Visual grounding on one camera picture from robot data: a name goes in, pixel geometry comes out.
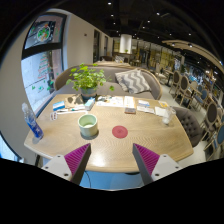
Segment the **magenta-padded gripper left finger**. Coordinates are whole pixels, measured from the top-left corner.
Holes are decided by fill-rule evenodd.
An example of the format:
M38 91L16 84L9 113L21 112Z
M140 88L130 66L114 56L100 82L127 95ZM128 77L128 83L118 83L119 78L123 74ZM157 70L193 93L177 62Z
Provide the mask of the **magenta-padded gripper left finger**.
M56 155L42 169L79 185L90 155L91 144L88 143L66 155Z

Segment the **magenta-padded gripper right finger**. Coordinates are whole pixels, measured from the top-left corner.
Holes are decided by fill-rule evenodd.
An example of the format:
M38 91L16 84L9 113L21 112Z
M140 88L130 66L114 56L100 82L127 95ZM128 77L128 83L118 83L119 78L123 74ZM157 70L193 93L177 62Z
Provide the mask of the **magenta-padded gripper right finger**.
M136 143L133 144L132 153L145 185L181 170L179 164L167 154L158 155Z

